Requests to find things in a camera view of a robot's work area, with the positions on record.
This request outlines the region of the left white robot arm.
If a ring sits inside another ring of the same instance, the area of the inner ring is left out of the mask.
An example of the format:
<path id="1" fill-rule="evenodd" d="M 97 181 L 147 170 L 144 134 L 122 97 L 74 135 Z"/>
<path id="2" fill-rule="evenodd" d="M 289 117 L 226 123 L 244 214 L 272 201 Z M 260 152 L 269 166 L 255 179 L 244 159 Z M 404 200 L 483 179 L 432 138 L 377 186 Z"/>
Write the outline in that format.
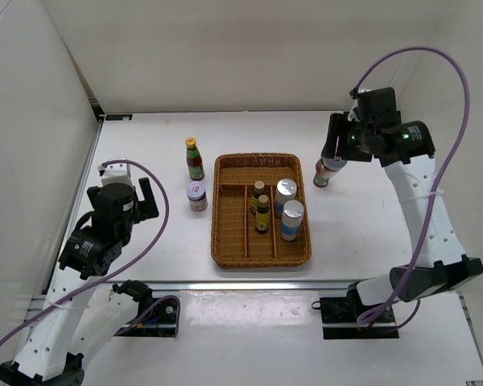
<path id="1" fill-rule="evenodd" d="M 152 313 L 151 290 L 140 281 L 115 285 L 115 297 L 92 322 L 79 322 L 94 292 L 94 283 L 109 271 L 130 242 L 133 227 L 159 216 L 147 178 L 137 196 L 130 177 L 104 177 L 87 190 L 92 211 L 77 222 L 66 241 L 37 324 L 14 359 L 0 365 L 8 385 L 79 385 L 85 365 L 130 320 L 143 322 Z"/>

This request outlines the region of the white blue canister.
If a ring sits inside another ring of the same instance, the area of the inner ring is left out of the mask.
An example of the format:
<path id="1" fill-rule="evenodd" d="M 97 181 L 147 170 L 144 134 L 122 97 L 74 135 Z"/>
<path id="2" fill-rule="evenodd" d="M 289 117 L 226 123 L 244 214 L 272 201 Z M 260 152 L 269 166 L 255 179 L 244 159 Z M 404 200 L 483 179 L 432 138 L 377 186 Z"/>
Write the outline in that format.
<path id="1" fill-rule="evenodd" d="M 296 182 L 292 179 L 281 179 L 275 190 L 275 214 L 282 217 L 284 205 L 295 198 L 297 194 Z"/>
<path id="2" fill-rule="evenodd" d="M 304 206 L 298 200 L 290 200 L 284 204 L 280 223 L 280 236 L 283 240 L 293 241 L 297 238 L 304 213 Z"/>

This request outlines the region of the yellow cap sauce bottle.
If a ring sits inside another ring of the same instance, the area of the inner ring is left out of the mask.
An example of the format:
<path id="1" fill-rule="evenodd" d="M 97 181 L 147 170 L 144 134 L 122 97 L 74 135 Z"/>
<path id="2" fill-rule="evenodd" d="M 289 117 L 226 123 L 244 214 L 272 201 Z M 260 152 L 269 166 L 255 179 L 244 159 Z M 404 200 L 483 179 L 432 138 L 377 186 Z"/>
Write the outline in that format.
<path id="1" fill-rule="evenodd" d="M 321 157 L 316 163 L 316 173 L 313 183 L 317 187 L 326 187 L 341 169 L 345 167 L 347 161 L 341 158 Z"/>
<path id="2" fill-rule="evenodd" d="M 185 145 L 189 176 L 194 181 L 200 181 L 204 178 L 204 167 L 196 139 L 194 137 L 186 138 Z"/>

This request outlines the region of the silver lid jar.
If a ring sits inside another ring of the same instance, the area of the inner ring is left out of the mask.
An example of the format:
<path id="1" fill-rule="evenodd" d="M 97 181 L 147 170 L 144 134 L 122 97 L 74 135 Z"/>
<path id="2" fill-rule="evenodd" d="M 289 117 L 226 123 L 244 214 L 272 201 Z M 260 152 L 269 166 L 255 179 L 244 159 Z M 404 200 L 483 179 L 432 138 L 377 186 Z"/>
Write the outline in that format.
<path id="1" fill-rule="evenodd" d="M 206 190 L 201 181 L 193 181 L 188 184 L 186 195 L 190 208 L 193 211 L 204 211 L 208 206 Z"/>

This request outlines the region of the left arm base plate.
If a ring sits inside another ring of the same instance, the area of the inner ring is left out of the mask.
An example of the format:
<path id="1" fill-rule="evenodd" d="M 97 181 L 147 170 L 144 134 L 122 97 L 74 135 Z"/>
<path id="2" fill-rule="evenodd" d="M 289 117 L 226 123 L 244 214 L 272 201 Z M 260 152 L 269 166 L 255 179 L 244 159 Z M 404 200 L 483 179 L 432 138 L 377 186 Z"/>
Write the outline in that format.
<path id="1" fill-rule="evenodd" d="M 115 334 L 115 337 L 175 338 L 179 332 L 180 299 L 175 294 L 144 298 L 138 313 Z"/>

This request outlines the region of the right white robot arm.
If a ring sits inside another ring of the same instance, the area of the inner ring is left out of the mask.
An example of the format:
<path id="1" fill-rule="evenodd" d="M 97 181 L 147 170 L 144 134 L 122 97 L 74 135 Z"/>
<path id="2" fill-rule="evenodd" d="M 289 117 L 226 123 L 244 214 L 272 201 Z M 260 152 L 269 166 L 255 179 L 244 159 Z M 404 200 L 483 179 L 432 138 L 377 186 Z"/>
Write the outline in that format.
<path id="1" fill-rule="evenodd" d="M 394 302 L 419 301 L 479 276 L 454 234 L 439 191 L 442 170 L 421 121 L 405 122 L 391 87 L 353 90 L 349 111 L 333 113 L 316 167 L 322 184 L 347 162 L 378 160 L 392 182 L 412 243 L 409 263 L 353 283 L 346 314 L 369 323 Z M 222 268 L 297 266 L 311 255 L 299 159 L 292 154 L 225 154 L 214 166 L 211 253 Z"/>

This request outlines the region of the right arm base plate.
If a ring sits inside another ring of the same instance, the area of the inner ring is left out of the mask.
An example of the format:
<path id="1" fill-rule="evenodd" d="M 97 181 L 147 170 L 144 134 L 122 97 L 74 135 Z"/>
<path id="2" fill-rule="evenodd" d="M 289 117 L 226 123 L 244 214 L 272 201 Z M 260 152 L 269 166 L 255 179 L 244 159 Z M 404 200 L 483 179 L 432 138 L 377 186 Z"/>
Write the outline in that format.
<path id="1" fill-rule="evenodd" d="M 394 311 L 388 307 L 376 322 L 360 324 L 344 298 L 320 298 L 311 304 L 320 312 L 326 340 L 398 339 Z"/>

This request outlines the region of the brown wicker basket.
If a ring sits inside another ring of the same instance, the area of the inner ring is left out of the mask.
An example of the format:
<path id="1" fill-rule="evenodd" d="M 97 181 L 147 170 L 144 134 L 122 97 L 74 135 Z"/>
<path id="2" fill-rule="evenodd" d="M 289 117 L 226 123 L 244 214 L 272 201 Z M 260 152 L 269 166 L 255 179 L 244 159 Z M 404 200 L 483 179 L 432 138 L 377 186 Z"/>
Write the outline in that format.
<path id="1" fill-rule="evenodd" d="M 224 269 L 295 267 L 312 255 L 308 215 L 304 214 L 294 240 L 281 237 L 281 219 L 275 206 L 278 182 L 290 179 L 297 184 L 295 199 L 305 204 L 300 160 L 293 154 L 224 154 L 214 167 L 211 255 Z M 268 229 L 256 229 L 251 211 L 254 184 L 264 183 L 269 199 Z"/>

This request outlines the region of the small yellow label bottle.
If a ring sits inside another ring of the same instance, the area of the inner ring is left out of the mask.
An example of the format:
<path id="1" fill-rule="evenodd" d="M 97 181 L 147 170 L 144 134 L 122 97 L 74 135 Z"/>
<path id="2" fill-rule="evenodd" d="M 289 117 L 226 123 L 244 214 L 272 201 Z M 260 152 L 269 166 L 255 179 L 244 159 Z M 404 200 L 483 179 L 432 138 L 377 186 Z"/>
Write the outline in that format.
<path id="1" fill-rule="evenodd" d="M 265 233 L 270 225 L 270 206 L 269 197 L 267 195 L 260 195 L 258 197 L 258 205 L 256 208 L 256 224 L 257 232 Z"/>

